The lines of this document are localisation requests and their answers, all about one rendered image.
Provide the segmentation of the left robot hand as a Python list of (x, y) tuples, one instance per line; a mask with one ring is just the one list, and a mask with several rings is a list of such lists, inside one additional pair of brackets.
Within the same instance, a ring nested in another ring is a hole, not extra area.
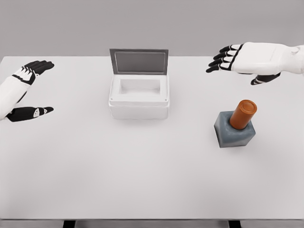
[(51, 61), (33, 61), (23, 65), (0, 84), (0, 121), (21, 122), (54, 111), (53, 107), (16, 107), (36, 78), (55, 65)]

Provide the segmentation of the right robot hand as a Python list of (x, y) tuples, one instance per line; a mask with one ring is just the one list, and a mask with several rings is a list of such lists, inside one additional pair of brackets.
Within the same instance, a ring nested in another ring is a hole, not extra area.
[(281, 75), (281, 60), (290, 51), (283, 44), (246, 42), (232, 44), (220, 49), (209, 63), (207, 73), (234, 71), (242, 75), (255, 75), (251, 85), (268, 83)]

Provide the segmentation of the white open box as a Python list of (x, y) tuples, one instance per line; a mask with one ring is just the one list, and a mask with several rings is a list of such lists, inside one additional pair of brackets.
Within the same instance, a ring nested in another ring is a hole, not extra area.
[(170, 107), (168, 75), (114, 75), (109, 107), (115, 119), (166, 119)]

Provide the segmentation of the grey square bottle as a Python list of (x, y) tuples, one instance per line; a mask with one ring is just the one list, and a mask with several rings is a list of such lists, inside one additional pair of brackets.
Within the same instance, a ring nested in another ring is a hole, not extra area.
[(214, 123), (220, 148), (246, 146), (256, 135), (251, 121), (244, 129), (233, 128), (229, 123), (232, 114), (233, 111), (220, 112)]

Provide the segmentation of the grey hinged box lid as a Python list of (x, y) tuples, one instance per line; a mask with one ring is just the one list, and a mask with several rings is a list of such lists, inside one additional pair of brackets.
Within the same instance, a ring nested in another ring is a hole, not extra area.
[(115, 75), (166, 75), (167, 49), (110, 49)]

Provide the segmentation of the orange cylindrical bottle cap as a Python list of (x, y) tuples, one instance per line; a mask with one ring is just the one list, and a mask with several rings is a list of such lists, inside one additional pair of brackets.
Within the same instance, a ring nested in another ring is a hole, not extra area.
[(256, 112), (257, 105), (253, 101), (242, 100), (234, 110), (229, 123), (233, 128), (242, 130), (248, 125)]

